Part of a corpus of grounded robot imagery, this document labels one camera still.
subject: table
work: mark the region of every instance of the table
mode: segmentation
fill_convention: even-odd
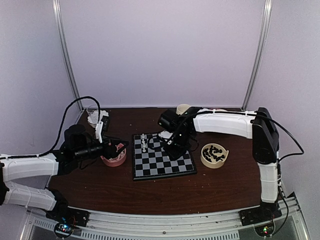
[[[102,160],[71,174],[52,177],[49,188],[59,190],[72,207],[122,214],[195,214],[234,210],[259,205],[259,168],[252,157],[252,141],[221,133],[198,133],[200,147],[193,152],[197,174],[133,181],[132,134],[155,133],[163,129],[157,121],[165,108],[112,108],[108,136],[130,141],[127,159],[118,167]],[[79,124],[89,133],[84,112]],[[219,169],[205,167],[201,148],[217,143],[229,150]]]

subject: pink bowl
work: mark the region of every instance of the pink bowl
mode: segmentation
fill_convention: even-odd
[[[118,146],[116,146],[116,148],[119,150],[120,148],[122,148],[124,145],[122,143],[120,143]],[[102,161],[104,162],[105,165],[109,166],[109,167],[118,167],[121,164],[123,164],[125,162],[125,160],[127,159],[127,150],[124,149],[118,157],[116,158],[111,158],[111,159],[106,159],[104,156],[101,156]]]

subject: brown wooden table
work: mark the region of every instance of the brown wooden table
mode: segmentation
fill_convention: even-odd
[[[259,168],[252,157],[252,141],[220,133],[198,133],[200,147],[193,152],[197,174],[133,181],[132,134],[155,133],[164,108],[108,109],[109,136],[130,141],[127,159],[118,167],[102,160],[85,170],[55,176],[50,188],[59,190],[72,207],[123,214],[194,214],[234,210],[258,205]],[[89,133],[85,112],[80,120]],[[200,160],[201,148],[218,143],[229,150],[223,167],[210,169]]]

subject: bowl of black chess pieces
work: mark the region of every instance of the bowl of black chess pieces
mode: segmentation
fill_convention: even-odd
[[[201,162],[208,168],[221,168],[227,160],[229,151],[216,143],[206,144],[201,150]]]

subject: white wall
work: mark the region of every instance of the white wall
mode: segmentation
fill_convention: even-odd
[[[295,191],[311,239],[320,223],[320,2],[273,1],[270,30],[250,110],[267,107],[301,143],[305,155],[283,161],[287,193]],[[283,133],[280,155],[298,151]]]
[[[56,140],[73,100],[51,0],[0,1],[0,154],[34,154]],[[78,116],[74,107],[65,126]],[[24,180],[43,187],[47,177]],[[15,240],[25,208],[0,206],[0,239]]]
[[[63,0],[79,92],[107,107],[240,107],[264,5],[264,0]]]

